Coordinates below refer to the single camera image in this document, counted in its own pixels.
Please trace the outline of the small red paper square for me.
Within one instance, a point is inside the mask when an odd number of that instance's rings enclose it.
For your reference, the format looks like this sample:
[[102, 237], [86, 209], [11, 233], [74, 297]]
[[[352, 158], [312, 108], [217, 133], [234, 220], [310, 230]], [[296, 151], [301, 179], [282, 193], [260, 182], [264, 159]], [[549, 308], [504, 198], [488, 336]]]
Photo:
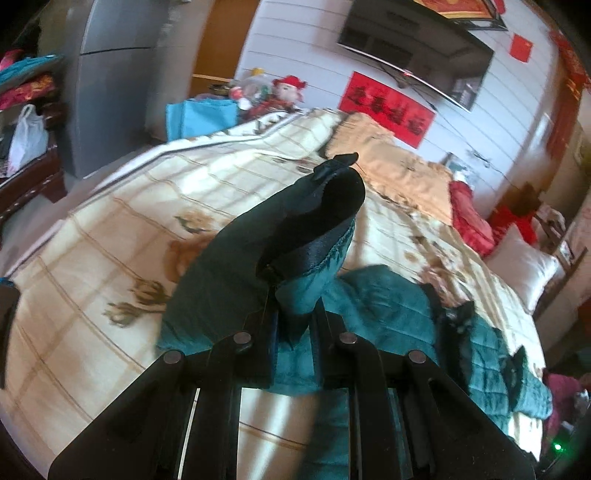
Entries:
[[528, 63], [531, 57], [531, 53], [533, 50], [533, 42], [529, 39], [519, 35], [514, 34], [512, 37], [511, 46], [509, 49], [509, 54], [516, 60], [522, 63]]

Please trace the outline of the red banner with characters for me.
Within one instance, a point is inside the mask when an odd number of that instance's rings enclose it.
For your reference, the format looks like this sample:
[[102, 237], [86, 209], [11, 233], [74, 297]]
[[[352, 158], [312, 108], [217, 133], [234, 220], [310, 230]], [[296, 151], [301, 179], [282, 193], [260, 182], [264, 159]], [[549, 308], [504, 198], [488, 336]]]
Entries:
[[393, 88], [353, 72], [339, 110], [363, 113], [390, 130], [401, 142], [417, 149], [430, 129], [435, 113]]

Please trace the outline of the grey refrigerator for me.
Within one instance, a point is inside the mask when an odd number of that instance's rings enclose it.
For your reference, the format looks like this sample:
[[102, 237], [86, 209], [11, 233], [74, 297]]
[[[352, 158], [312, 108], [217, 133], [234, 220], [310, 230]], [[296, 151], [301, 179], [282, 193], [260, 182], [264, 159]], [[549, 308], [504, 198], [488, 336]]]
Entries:
[[63, 98], [70, 173], [84, 178], [147, 142], [146, 109], [166, 1], [70, 1]]

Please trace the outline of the orange fringed pillow cover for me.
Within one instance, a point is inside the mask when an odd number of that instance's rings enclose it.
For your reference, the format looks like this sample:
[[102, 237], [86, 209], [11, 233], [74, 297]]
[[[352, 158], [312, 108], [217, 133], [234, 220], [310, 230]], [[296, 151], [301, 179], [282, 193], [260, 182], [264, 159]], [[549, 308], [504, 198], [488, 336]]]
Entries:
[[356, 153], [353, 164], [380, 195], [450, 225], [452, 172], [398, 146], [391, 131], [369, 115], [353, 113], [335, 129], [325, 148], [329, 158]]

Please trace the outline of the blue bag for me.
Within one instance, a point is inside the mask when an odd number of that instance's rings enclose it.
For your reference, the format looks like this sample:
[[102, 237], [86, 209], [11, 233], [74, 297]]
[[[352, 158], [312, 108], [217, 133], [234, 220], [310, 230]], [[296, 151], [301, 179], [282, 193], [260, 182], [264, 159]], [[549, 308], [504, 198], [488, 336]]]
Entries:
[[229, 99], [187, 99], [167, 104], [168, 142], [209, 135], [238, 124], [238, 105]]

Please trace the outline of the wall-mounted black television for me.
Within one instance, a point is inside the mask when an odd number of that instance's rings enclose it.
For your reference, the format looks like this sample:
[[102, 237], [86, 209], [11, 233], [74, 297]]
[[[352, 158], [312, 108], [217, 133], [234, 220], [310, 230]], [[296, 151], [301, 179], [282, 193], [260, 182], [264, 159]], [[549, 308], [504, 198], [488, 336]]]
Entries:
[[476, 102], [494, 50], [415, 1], [355, 1], [338, 44], [393, 68], [465, 111]]

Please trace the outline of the dark green puffer jacket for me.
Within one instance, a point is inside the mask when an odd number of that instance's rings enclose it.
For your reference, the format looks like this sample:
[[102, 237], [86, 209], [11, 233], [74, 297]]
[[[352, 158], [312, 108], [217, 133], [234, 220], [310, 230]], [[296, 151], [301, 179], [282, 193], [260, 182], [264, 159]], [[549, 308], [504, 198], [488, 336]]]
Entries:
[[436, 287], [417, 284], [385, 265], [342, 270], [355, 233], [365, 184], [356, 156], [322, 163], [217, 233], [181, 276], [166, 305], [157, 345], [204, 352], [235, 333], [273, 294], [280, 308], [279, 357], [273, 391], [317, 389], [312, 367], [315, 307], [338, 315], [346, 330], [395, 355], [423, 352], [488, 417], [493, 441], [445, 390], [431, 383], [437, 403], [432, 436], [419, 459], [394, 449], [404, 478], [530, 479], [533, 458], [507, 435], [513, 413], [546, 418], [551, 396], [528, 369], [524, 350], [510, 352], [502, 333], [471, 301], [448, 306]]

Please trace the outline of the floral cream bed quilt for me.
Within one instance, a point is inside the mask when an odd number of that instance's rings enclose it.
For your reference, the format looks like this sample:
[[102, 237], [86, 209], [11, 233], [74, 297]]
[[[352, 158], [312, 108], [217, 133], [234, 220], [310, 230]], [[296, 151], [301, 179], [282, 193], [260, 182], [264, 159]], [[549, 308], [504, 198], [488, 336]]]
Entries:
[[[108, 178], [19, 258], [21, 297], [7, 352], [1, 417], [38, 474], [156, 356], [162, 313], [187, 265], [183, 241], [221, 230], [327, 158], [345, 119], [315, 109], [263, 135], [250, 127], [151, 150]], [[457, 233], [368, 185], [344, 268], [383, 264], [434, 280], [446, 301], [472, 299], [524, 348], [535, 375], [545, 359], [533, 318]]]

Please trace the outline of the white plastic bag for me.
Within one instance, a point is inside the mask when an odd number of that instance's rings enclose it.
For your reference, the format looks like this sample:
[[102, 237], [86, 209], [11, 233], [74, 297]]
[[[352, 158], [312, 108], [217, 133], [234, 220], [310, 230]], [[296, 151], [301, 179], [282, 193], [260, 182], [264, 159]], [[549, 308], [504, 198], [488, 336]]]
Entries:
[[48, 147], [49, 133], [43, 117], [35, 106], [27, 104], [21, 110], [8, 152], [7, 174], [17, 174], [34, 159], [43, 155]]

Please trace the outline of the red heart-shaped cushion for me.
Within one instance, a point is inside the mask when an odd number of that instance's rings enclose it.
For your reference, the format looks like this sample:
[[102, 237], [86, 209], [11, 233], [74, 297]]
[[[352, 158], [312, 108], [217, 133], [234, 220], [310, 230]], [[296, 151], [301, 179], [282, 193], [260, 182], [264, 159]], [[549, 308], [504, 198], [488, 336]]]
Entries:
[[495, 248], [493, 229], [476, 210], [470, 186], [454, 180], [449, 192], [453, 227], [472, 250], [481, 257], [488, 256]]

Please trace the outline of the plush doll with red hat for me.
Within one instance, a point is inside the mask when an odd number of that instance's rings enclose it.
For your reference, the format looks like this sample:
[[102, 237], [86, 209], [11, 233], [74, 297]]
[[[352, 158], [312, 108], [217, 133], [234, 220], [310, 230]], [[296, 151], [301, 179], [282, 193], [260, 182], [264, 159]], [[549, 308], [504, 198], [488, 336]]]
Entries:
[[303, 101], [303, 92], [308, 83], [297, 76], [288, 75], [273, 80], [273, 99], [284, 109], [294, 109]]

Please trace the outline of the framed photo on wall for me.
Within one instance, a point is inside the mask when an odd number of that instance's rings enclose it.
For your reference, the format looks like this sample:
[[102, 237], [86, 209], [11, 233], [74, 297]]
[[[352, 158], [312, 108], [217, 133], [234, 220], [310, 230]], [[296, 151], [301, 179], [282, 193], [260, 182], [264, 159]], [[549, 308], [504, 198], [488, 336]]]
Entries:
[[446, 154], [443, 165], [452, 172], [453, 176], [461, 175], [468, 178], [474, 173], [473, 169], [463, 159], [452, 152]]

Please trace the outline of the white satin pillow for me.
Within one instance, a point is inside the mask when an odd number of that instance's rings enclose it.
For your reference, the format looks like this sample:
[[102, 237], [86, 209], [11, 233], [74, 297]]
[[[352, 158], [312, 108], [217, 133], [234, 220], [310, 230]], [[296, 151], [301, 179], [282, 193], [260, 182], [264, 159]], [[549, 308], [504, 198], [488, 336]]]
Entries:
[[526, 243], [515, 224], [508, 228], [485, 263], [515, 291], [529, 314], [536, 310], [559, 268], [557, 258]]

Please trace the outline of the dark wooden shelf unit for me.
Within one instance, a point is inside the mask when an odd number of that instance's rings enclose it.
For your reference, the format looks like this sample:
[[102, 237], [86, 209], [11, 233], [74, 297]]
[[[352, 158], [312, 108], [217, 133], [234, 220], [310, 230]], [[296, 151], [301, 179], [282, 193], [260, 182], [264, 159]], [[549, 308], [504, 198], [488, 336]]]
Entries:
[[56, 203], [67, 194], [56, 140], [56, 132], [66, 122], [66, 104], [46, 103], [41, 106], [41, 115], [49, 134], [47, 150], [14, 176], [1, 181], [1, 227], [37, 196]]

